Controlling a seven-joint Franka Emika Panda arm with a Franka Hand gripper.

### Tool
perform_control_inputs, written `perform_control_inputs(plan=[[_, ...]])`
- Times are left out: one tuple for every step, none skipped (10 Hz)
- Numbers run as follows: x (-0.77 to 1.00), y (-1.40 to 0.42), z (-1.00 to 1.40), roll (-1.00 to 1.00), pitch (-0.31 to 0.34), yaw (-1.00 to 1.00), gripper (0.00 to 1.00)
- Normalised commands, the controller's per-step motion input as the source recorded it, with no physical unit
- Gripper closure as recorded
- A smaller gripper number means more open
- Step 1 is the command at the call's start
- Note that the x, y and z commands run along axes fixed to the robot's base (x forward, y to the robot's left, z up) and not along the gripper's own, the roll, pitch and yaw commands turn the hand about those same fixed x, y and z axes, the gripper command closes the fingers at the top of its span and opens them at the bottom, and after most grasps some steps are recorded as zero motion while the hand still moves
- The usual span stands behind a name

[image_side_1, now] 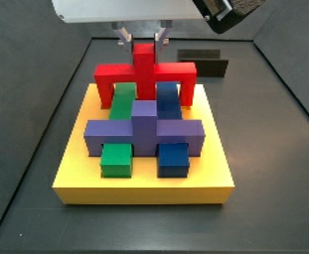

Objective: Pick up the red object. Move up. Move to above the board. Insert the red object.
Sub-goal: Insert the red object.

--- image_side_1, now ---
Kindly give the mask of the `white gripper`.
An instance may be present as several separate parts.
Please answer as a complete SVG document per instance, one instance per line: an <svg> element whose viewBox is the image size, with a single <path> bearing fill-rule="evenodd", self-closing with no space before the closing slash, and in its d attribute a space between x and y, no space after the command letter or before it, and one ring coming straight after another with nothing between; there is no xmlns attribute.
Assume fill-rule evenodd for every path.
<svg viewBox="0 0 309 254"><path fill-rule="evenodd" d="M118 21L163 20L155 34L156 50L161 51L169 44L172 20L203 18L192 0L53 0L53 4L66 23L113 22L118 44L128 51L133 47L133 35Z"/></svg>

